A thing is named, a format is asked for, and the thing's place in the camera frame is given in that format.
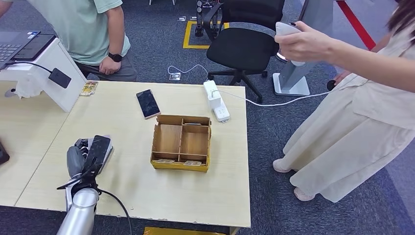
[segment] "red floor tape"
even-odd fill
[[[363,25],[360,23],[360,21],[357,19],[354,13],[351,11],[346,1],[336,1],[336,2],[339,5],[340,9],[345,14],[346,18],[349,20],[351,26],[354,28],[356,33],[359,35],[360,39],[362,39],[363,43],[366,45],[366,47],[369,50],[372,50],[372,48],[374,48],[376,45],[375,41],[371,38],[371,36],[368,34],[368,32],[363,27]]]

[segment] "woman's hand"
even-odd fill
[[[336,81],[336,83],[334,83],[334,85],[339,84],[341,81],[343,81],[343,79],[347,76],[349,76],[351,74],[351,72],[345,70],[342,73],[339,73],[336,77],[333,78],[334,81]]]
[[[275,36],[275,42],[279,43],[281,54],[288,60],[330,63],[337,40],[312,29],[301,21],[296,22],[296,26],[302,31],[301,33]]]

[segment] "hair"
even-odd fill
[[[396,29],[395,33],[401,32],[415,22],[415,0],[399,0],[397,2],[399,7],[388,23],[389,30]]]

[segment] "black cable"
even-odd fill
[[[130,221],[130,216],[128,215],[128,211],[127,211],[127,209],[125,208],[125,206],[124,206],[124,204],[114,195],[114,194],[112,194],[112,193],[110,193],[110,192],[107,192],[107,191],[105,191],[105,190],[102,190],[102,189],[99,189],[98,188],[98,191],[100,191],[100,192],[103,192],[103,193],[106,193],[106,194],[108,194],[108,195],[110,195],[111,197],[113,197],[115,200],[117,200],[117,202],[121,205],[121,207],[122,207],[122,209],[124,210],[124,212],[125,212],[125,215],[127,216],[127,219],[128,219],[128,224],[130,225],[130,235],[133,235],[133,227],[131,227],[131,221]]]
[[[96,161],[96,158],[93,158],[92,159],[92,162],[91,162],[91,166],[84,173],[82,173],[78,178],[76,178],[75,180],[72,180],[71,182],[69,182],[69,183],[67,183],[65,185],[62,185],[60,187],[57,187],[56,189],[57,190],[65,189],[67,186],[69,186],[69,185],[75,183],[76,181],[82,179],[82,177],[84,177],[86,174],[88,174],[91,171],[91,169],[92,169],[95,161]]]
[[[45,68],[45,67],[43,67],[43,66],[41,66],[41,65],[38,65],[38,64],[32,63],[32,62],[11,62],[11,63],[7,63],[7,64],[8,64],[8,65],[15,65],[15,64],[30,64],[30,65],[34,65],[34,66],[40,67],[40,68],[42,68],[42,69],[44,69],[44,70],[46,70],[46,71],[48,71],[48,72],[52,73],[52,71],[48,70],[47,68]]]
[[[67,186],[69,186],[69,185],[71,185],[71,184],[75,183],[76,181],[78,181],[78,180],[82,179],[82,177],[84,177],[84,176],[85,176],[86,174],[88,174],[88,173],[89,173],[89,171],[85,171],[83,174],[81,174],[81,176],[79,176],[79,177],[78,177],[78,178],[76,178],[75,180],[73,180],[73,181],[71,181],[71,182],[69,182],[69,183],[67,183],[67,184],[65,184],[65,185],[59,186],[59,187],[57,187],[56,189],[57,189],[57,190],[65,189]]]

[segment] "cardboard box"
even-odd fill
[[[157,122],[150,158],[154,168],[208,171],[210,118],[158,115]]]
[[[143,235],[224,235],[219,233],[145,227]]]

